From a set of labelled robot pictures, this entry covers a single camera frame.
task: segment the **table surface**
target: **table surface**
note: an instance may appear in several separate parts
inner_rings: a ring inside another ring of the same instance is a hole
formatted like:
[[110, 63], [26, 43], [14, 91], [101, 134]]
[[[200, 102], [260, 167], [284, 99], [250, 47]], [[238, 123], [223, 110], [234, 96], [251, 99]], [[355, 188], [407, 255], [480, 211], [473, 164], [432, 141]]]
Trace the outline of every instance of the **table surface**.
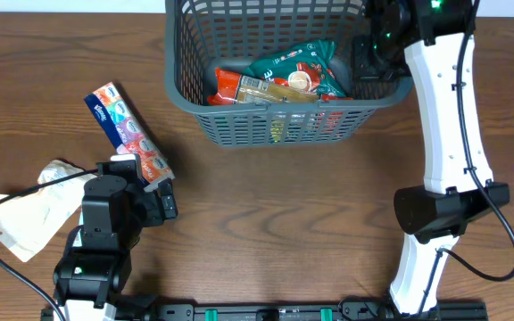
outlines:
[[[0, 14], [0, 193], [33, 185], [56, 158], [88, 169], [108, 160], [113, 149], [82, 98], [118, 80], [170, 159], [180, 209], [142, 233], [126, 293], [201, 304], [382, 296], [402, 250], [394, 192], [422, 184], [415, 93], [342, 143], [223, 149], [164, 93], [164, 24], [159, 14]], [[485, 152], [511, 186], [504, 213], [514, 227], [514, 19], [480, 19], [476, 35]], [[1, 244], [0, 255], [52, 292], [77, 219], [29, 263]], [[455, 250], [488, 273], [512, 266], [494, 215]], [[438, 297], [485, 300], [492, 320], [514, 320], [514, 279], [487, 282], [452, 259]], [[37, 319], [44, 306], [0, 268], [0, 319]]]

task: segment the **gray basket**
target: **gray basket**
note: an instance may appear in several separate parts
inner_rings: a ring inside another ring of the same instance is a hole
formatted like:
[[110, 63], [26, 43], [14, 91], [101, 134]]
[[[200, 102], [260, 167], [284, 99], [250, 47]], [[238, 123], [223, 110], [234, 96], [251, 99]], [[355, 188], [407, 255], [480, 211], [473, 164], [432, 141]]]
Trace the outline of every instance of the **gray basket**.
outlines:
[[[237, 147], [344, 140], [378, 108], [405, 98], [409, 78], [352, 83], [352, 37], [365, 34], [361, 0], [166, 0], [168, 97], [216, 144]], [[330, 68], [355, 100], [208, 106], [215, 68], [241, 72], [264, 55], [312, 39], [338, 43]]]

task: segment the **green snack bag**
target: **green snack bag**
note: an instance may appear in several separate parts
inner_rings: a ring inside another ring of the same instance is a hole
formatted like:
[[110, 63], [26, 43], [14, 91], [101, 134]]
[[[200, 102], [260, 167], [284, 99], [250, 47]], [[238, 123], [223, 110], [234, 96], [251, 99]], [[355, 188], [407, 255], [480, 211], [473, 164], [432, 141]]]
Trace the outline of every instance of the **green snack bag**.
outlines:
[[244, 74], [307, 93], [346, 97], [328, 67], [335, 51], [332, 40], [302, 43], [252, 63]]

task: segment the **green tape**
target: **green tape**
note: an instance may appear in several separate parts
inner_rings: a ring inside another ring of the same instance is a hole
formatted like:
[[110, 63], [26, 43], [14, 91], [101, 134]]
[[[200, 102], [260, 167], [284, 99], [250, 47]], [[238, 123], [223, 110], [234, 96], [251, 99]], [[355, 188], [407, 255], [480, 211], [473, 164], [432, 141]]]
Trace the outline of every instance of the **green tape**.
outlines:
[[218, 310], [205, 310], [205, 321], [218, 321]]
[[332, 309], [324, 308], [320, 310], [320, 321], [332, 321]]

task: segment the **white background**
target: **white background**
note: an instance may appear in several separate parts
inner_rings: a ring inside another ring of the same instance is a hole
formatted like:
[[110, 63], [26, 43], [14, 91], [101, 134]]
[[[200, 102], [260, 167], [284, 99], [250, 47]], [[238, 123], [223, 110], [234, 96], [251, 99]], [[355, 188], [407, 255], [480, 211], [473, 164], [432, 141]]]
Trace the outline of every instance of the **white background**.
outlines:
[[[165, 12], [165, 0], [0, 0], [0, 12]], [[483, 0], [479, 16], [514, 17], [514, 0]]]

